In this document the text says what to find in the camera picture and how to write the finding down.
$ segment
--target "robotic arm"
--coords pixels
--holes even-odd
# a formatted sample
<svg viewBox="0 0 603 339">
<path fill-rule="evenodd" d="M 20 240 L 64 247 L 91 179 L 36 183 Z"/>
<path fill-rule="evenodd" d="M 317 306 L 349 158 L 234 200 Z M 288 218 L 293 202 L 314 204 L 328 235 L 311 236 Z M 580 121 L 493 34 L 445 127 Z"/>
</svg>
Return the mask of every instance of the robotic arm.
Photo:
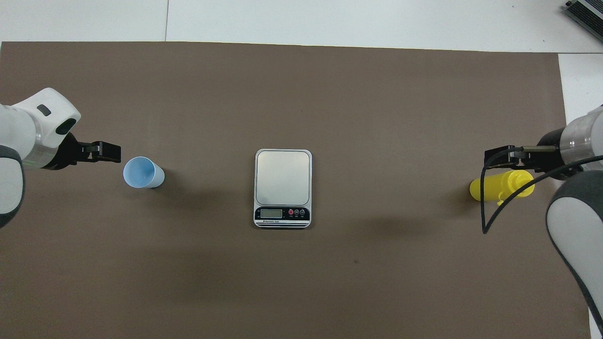
<svg viewBox="0 0 603 339">
<path fill-rule="evenodd" d="M 495 157 L 515 149 L 507 145 L 486 151 L 487 168 L 532 169 L 567 180 L 551 200 L 546 227 L 603 335 L 603 106 L 545 134 L 535 147 Z"/>
<path fill-rule="evenodd" d="M 60 170 L 77 162 L 121 162 L 121 147 L 78 142 L 69 131 L 81 114 L 63 95 L 46 88 L 12 106 L 0 105 L 0 227 L 21 206 L 25 170 Z"/>
</svg>

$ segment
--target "light blue cup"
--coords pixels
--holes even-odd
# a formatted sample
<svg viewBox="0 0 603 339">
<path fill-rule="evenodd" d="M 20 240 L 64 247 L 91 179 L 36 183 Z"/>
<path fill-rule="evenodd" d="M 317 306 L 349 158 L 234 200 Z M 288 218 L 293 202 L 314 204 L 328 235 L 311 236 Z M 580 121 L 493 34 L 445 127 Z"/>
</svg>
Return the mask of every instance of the light blue cup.
<svg viewBox="0 0 603 339">
<path fill-rule="evenodd" d="M 147 157 L 134 157 L 125 164 L 124 180 L 134 188 L 153 188 L 161 185 L 165 173 Z"/>
</svg>

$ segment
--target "yellow plastic bottle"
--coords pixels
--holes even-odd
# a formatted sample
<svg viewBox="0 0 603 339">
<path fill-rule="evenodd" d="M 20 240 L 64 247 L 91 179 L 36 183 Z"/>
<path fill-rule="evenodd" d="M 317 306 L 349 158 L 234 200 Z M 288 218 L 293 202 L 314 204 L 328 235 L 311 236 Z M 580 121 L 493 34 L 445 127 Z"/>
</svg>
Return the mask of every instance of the yellow plastic bottle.
<svg viewBox="0 0 603 339">
<path fill-rule="evenodd" d="M 498 206 L 513 192 L 533 179 L 532 174 L 522 169 L 507 171 L 484 178 L 484 201 L 497 201 Z M 471 182 L 469 186 L 471 196 L 479 201 L 479 178 Z M 517 197 L 523 198 L 534 192 L 534 185 L 528 187 Z"/>
</svg>

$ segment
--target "digital kitchen scale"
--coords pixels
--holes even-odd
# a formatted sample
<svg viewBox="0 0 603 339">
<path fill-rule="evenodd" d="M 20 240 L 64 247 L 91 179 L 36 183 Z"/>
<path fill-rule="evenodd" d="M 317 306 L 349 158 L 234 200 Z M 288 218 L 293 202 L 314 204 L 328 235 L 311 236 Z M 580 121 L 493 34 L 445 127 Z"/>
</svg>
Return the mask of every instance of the digital kitchen scale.
<svg viewBox="0 0 603 339">
<path fill-rule="evenodd" d="M 257 151 L 253 195 L 255 225 L 272 229 L 308 227 L 312 221 L 312 153 Z"/>
</svg>

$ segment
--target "black cable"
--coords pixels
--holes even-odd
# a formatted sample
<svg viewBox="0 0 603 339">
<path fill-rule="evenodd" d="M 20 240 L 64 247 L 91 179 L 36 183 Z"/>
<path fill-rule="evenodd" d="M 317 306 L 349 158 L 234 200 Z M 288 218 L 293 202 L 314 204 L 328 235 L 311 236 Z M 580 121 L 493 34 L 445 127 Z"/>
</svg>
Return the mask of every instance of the black cable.
<svg viewBox="0 0 603 339">
<path fill-rule="evenodd" d="M 541 182 L 542 180 L 550 177 L 550 176 L 554 176 L 556 174 L 562 173 L 563 171 L 569 170 L 570 168 L 576 167 L 576 166 L 580 166 L 580 165 L 584 165 L 585 163 L 590 163 L 590 162 L 596 162 L 596 161 L 602 161 L 603 160 L 603 156 L 596 156 L 596 157 L 589 157 L 586 159 L 582 159 L 579 161 L 574 161 L 571 163 L 568 163 L 567 165 L 563 165 L 560 167 L 557 167 L 556 169 L 552 169 L 546 173 L 544 173 L 543 175 L 541 175 L 540 177 L 526 183 L 525 185 L 521 186 L 518 190 L 516 190 L 515 192 L 513 192 L 513 194 L 509 195 L 508 198 L 505 199 L 505 201 L 502 202 L 502 204 L 500 204 L 500 206 L 498 206 L 498 208 L 496 209 L 496 211 L 492 214 L 492 217 L 490 217 L 490 220 L 488 221 L 488 224 L 486 224 L 484 226 L 484 217 L 485 214 L 483 213 L 482 210 L 482 232 L 484 234 L 488 233 L 488 231 L 490 230 L 490 227 L 492 226 L 492 223 L 494 222 L 494 220 L 496 219 L 496 217 L 500 214 L 500 212 L 502 211 L 503 208 L 505 208 L 506 205 L 508 205 L 508 203 L 511 202 L 511 200 L 513 200 L 515 197 L 517 197 L 519 194 L 521 194 L 523 191 L 525 191 L 526 189 L 528 189 L 530 186 Z"/>
<path fill-rule="evenodd" d="M 482 232 L 484 234 L 486 234 L 486 232 L 488 232 L 488 230 L 486 229 L 486 213 L 485 213 L 485 207 L 484 207 L 484 179 L 486 177 L 486 170 L 498 158 L 500 158 L 504 155 L 507 155 L 511 152 L 522 152 L 522 151 L 523 151 L 523 147 L 513 147 L 513 148 L 509 148 L 507 150 L 502 150 L 502 151 L 494 154 L 493 156 L 489 157 L 484 162 L 484 167 L 482 168 L 482 173 L 479 176 L 479 207 L 480 207 L 480 211 L 482 214 Z"/>
</svg>

